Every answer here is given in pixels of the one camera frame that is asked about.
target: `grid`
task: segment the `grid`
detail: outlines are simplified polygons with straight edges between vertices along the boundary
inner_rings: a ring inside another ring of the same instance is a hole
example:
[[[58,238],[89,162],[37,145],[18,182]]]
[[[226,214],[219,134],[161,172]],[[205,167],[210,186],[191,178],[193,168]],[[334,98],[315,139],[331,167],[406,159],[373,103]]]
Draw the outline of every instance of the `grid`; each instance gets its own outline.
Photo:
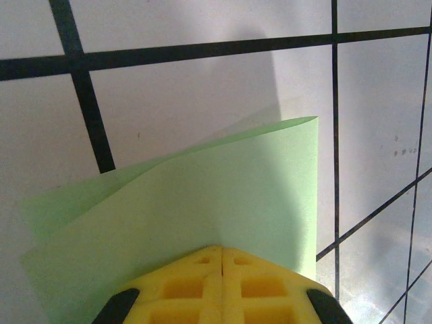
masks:
[[[331,34],[318,34],[310,36],[293,36],[281,38],[264,38],[256,40],[235,40],[220,43],[203,43],[191,45],[176,45],[167,47],[153,47],[143,49],[126,49],[119,51],[101,51],[85,53],[80,42],[80,36],[73,17],[69,0],[49,0],[51,11],[55,20],[57,31],[65,55],[48,57],[30,57],[23,59],[0,60],[0,81],[35,78],[41,76],[55,76],[71,74],[76,90],[82,116],[90,138],[94,156],[101,173],[115,169],[113,155],[109,147],[108,138],[103,125],[101,112],[90,78],[90,71],[124,68],[137,65],[148,65],[205,57],[219,57],[245,53],[276,51],[301,47],[315,47],[331,45],[332,48],[332,82],[333,82],[333,151],[334,151],[334,195],[335,195],[335,223],[334,242],[317,254],[316,260],[321,260],[332,250],[335,251],[335,297],[340,296],[340,244],[356,233],[366,223],[376,217],[385,208],[390,206],[404,193],[414,188],[414,202],[411,219],[410,248],[408,255],[408,268],[405,292],[398,298],[380,323],[389,316],[395,307],[404,301],[404,323],[406,322],[406,307],[408,291],[419,280],[421,275],[432,264],[432,260],[410,282],[410,264],[412,253],[412,239],[414,233],[414,220],[416,212],[417,187],[421,180],[432,172],[429,168],[425,173],[419,174],[421,142],[423,135],[423,120],[425,114],[425,100],[427,91],[427,77],[429,71],[429,50],[432,33],[432,10],[429,26],[416,28],[400,28],[392,30],[373,30],[365,32],[338,33],[338,5],[337,0],[331,1]],[[340,236],[340,182],[339,182],[339,118],[338,118],[338,44],[371,41],[384,38],[395,38],[428,34],[427,56],[425,64],[425,83],[423,89],[423,103],[421,108],[420,130],[418,138],[418,153],[415,179],[396,195],[383,203],[370,215],[358,222],[346,233]]]

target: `yellow plastic object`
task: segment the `yellow plastic object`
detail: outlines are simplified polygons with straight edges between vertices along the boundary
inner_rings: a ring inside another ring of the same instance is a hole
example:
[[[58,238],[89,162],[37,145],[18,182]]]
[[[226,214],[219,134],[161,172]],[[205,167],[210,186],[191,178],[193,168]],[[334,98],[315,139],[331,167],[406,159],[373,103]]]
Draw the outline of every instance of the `yellow plastic object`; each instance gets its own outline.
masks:
[[[234,248],[213,246],[143,275],[124,324],[320,324],[306,290],[322,285]]]

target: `black line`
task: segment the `black line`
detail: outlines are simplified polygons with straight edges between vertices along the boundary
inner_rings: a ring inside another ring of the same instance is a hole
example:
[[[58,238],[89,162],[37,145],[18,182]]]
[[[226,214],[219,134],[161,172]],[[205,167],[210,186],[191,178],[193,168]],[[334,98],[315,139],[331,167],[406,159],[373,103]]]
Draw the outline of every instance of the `black line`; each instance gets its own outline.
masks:
[[[432,7],[431,7],[431,18],[429,21],[429,25],[432,26]],[[431,33],[429,33],[429,37],[427,40],[427,52],[426,52],[426,67],[425,67],[425,84],[423,86],[423,99],[421,103],[421,117],[420,117],[420,132],[418,135],[418,151],[417,151],[417,166],[416,166],[416,179],[419,177],[419,169],[420,169],[420,155],[421,155],[421,140],[423,137],[423,120],[425,117],[425,103],[426,103],[426,90],[427,90],[427,75],[429,73],[429,54],[431,49]],[[410,249],[408,252],[408,268],[406,270],[406,289],[408,290],[410,284],[410,268],[411,268],[411,256],[412,256],[412,241],[414,238],[414,222],[416,215],[416,202],[417,202],[417,188],[419,187],[419,183],[417,182],[414,187],[414,201],[412,206],[412,219],[411,219],[411,234],[410,234]],[[405,306],[404,306],[404,324],[406,322],[406,307],[408,304],[408,298],[405,298]]]
[[[352,234],[357,232],[360,228],[362,228],[364,225],[366,225],[370,220],[372,220],[374,217],[376,217],[380,212],[382,212],[384,209],[386,209],[388,206],[390,206],[392,203],[394,203],[398,198],[400,198],[404,193],[406,193],[408,190],[410,190],[412,187],[414,187],[417,183],[419,183],[421,180],[423,180],[425,177],[427,177],[430,173],[432,173],[432,167],[428,169],[425,173],[420,175],[416,180],[411,182],[409,185],[407,185],[405,188],[403,188],[401,191],[399,191],[397,194],[395,194],[393,197],[391,197],[389,200],[387,200],[385,203],[383,203],[380,207],[378,207],[375,211],[373,211],[369,216],[365,217],[361,221],[359,221],[355,226],[353,226],[351,229],[349,229],[344,235],[340,236],[338,242],[333,242],[326,248],[324,248],[320,253],[317,254],[317,261],[320,261],[323,257],[325,257],[327,254],[329,254],[338,244],[341,244],[344,240],[349,238]]]
[[[405,292],[399,297],[399,299],[395,302],[395,304],[390,308],[390,310],[385,314],[385,316],[380,320],[379,324],[382,324],[386,318],[389,317],[390,313],[397,307],[399,302],[403,299],[403,297],[406,297],[405,301],[408,299],[408,292],[410,289],[414,286],[414,284],[421,278],[421,276],[426,272],[426,270],[432,265],[432,260],[429,261],[429,263],[426,265],[425,268],[417,275],[416,279],[409,285],[409,287],[405,290]]]
[[[335,186],[335,242],[339,242],[339,92],[338,92],[338,1],[331,0],[331,66],[333,80],[333,164]],[[339,301],[340,254],[339,244],[335,245],[335,298]]]
[[[351,43],[383,38],[413,36],[428,34],[429,30],[430,27],[417,27],[369,32],[346,32],[337,35],[337,42]],[[64,37],[70,38],[71,35],[67,34]],[[321,34],[256,40],[236,40],[220,43],[126,49],[94,53],[81,53],[77,50],[77,47],[69,46],[66,41],[65,43],[68,57],[65,55],[58,55],[0,60],[0,81],[39,76],[55,76],[72,73],[76,70],[107,70],[137,65],[183,61],[187,59],[331,45],[334,43],[334,36],[332,34]]]
[[[93,148],[94,157],[101,173],[115,169],[111,149],[109,148],[108,137],[103,126],[101,112],[97,103],[95,90],[93,88],[90,73],[77,64],[81,57],[84,57],[80,36],[76,28],[74,15],[70,7],[69,0],[49,0],[53,12],[55,24],[59,32],[61,44],[65,51],[65,57],[61,57],[67,63],[67,68],[74,82],[76,95],[80,102],[82,117],[86,124],[88,136]],[[55,66],[54,59],[51,58],[49,70],[37,70],[40,72],[50,72]]]

